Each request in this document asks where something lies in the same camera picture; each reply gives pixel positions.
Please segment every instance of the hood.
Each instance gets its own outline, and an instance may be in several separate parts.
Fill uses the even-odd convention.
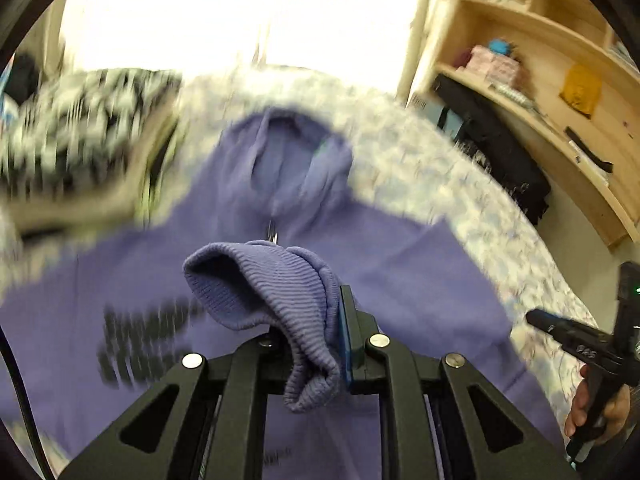
[[[229,127],[216,155],[222,160],[219,204],[286,222],[310,219],[350,195],[353,157],[347,142],[312,118],[267,108]]]

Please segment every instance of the patterned pillow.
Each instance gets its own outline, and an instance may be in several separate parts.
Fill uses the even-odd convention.
[[[181,82],[126,68],[43,85],[0,139],[0,187],[11,198],[60,198],[122,174],[149,113]]]

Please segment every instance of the purple hoodie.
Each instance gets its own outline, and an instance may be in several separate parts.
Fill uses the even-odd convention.
[[[217,241],[266,237],[318,254],[380,328],[420,354],[464,354],[562,446],[539,384],[514,352],[492,286],[446,224],[396,218],[355,201],[351,150],[311,118],[270,108],[226,130],[166,224],[124,230],[11,291],[0,324],[41,431],[75,456],[182,355],[233,352],[264,332],[233,332],[195,300],[182,263]],[[0,416],[20,415],[8,378]],[[264,478],[379,478],[375,397],[338,396],[304,415],[270,399]]]

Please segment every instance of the bed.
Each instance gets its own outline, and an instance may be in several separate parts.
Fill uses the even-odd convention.
[[[226,75],[200,76],[187,82],[178,104],[184,136],[172,163],[162,172],[156,200],[152,204],[141,200],[138,221],[162,223],[189,189],[222,130],[268,105],[308,112],[346,136],[354,153],[350,184],[364,202],[421,222],[446,219],[472,260],[494,284],[513,324],[514,347],[542,385],[562,426],[580,381],[580,363],[551,338],[528,327],[524,315],[541,306],[589,324],[594,324],[593,318],[562,278],[535,229],[502,188],[431,123],[399,107],[389,95],[290,67],[238,68]],[[104,235],[101,228],[85,228],[45,238],[18,264],[1,264],[2,290],[37,278],[61,254],[90,248]],[[6,422],[29,455],[20,422]],[[45,441],[60,470],[66,463],[64,452],[54,442]]]

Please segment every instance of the triangular cutout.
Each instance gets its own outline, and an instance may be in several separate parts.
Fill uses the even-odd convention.
[[[170,384],[124,430],[120,440],[145,453],[153,453],[160,443],[169,414],[180,388]]]
[[[468,388],[484,439],[492,453],[521,444],[524,435],[478,386]]]

